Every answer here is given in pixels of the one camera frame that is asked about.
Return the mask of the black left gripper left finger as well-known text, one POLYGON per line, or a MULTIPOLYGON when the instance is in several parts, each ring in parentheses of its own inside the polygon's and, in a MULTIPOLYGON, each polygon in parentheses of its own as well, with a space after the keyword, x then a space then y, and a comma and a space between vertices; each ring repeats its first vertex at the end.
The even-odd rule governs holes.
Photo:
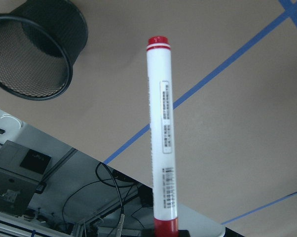
POLYGON ((141 231, 141 237, 155 237, 154 229, 143 229, 141 231))

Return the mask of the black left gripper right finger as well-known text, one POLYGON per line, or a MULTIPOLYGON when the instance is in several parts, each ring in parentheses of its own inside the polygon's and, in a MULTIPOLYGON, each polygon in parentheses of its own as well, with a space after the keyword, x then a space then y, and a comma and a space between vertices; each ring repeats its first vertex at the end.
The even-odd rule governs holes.
POLYGON ((191 237, 191 235, 188 230, 179 230, 178 237, 191 237))

